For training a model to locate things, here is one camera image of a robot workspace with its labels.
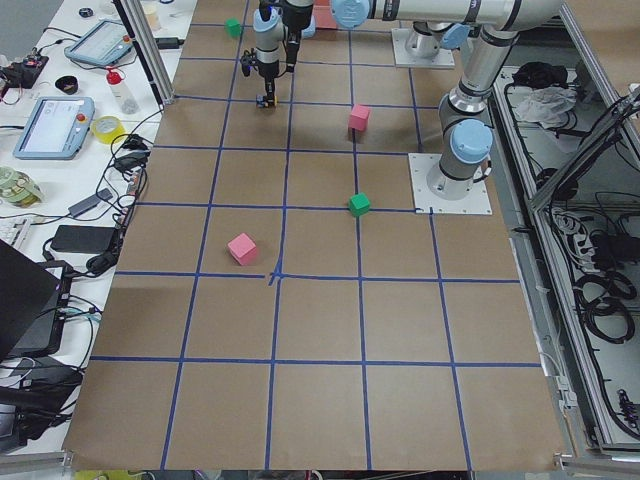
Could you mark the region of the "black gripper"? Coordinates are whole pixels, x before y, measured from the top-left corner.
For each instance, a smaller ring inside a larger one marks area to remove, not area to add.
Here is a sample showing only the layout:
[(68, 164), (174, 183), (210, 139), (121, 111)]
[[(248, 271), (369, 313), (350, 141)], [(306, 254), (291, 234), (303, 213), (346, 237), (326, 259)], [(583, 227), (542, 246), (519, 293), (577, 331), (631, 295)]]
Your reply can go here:
[(285, 24), (284, 47), (286, 53), (286, 72), (293, 73), (297, 63), (301, 43), (301, 23), (297, 19), (289, 19)]
[(278, 63), (264, 63), (262, 66), (262, 77), (264, 79), (266, 97), (274, 98), (275, 80), (278, 77)]

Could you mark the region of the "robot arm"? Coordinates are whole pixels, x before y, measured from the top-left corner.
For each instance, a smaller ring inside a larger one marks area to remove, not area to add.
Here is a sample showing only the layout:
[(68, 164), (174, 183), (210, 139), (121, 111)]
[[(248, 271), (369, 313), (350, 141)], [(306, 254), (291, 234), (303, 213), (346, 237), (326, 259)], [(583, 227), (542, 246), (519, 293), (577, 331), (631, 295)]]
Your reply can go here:
[(427, 23), (477, 24), (481, 27), (458, 85), (439, 109), (442, 123), (453, 114), (473, 118), (486, 109), (486, 99), (519, 33), (535, 28), (559, 13), (560, 1), (416, 0), (331, 1), (336, 23), (353, 29), (368, 19)]
[(262, 1), (254, 11), (256, 47), (244, 52), (242, 71), (248, 77), (256, 70), (264, 81), (265, 93), (256, 97), (259, 108), (277, 105), (276, 80), (294, 73), (304, 32), (314, 25), (312, 4)]

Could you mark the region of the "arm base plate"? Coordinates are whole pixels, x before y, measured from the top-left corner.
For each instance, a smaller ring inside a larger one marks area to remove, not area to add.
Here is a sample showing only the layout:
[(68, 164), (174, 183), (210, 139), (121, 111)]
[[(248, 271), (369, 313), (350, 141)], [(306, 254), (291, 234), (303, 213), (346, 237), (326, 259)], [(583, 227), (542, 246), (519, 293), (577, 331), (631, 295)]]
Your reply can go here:
[(413, 28), (391, 30), (395, 66), (399, 68), (455, 68), (450, 49), (441, 46), (442, 34), (423, 34)]
[(414, 211), (418, 214), (491, 215), (481, 166), (476, 167), (471, 179), (453, 180), (441, 171), (440, 158), (440, 154), (408, 154)]

